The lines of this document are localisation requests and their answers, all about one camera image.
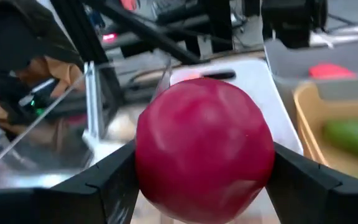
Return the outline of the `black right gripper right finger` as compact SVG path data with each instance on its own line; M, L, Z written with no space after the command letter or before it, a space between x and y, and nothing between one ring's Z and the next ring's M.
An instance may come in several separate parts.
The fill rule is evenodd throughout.
M275 143L267 193L281 223L358 224L358 179Z

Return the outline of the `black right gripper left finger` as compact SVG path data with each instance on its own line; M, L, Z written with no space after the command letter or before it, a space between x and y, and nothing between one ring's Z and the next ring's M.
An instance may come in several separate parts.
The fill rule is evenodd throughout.
M134 142L49 189L0 189L0 223L130 223L139 186Z

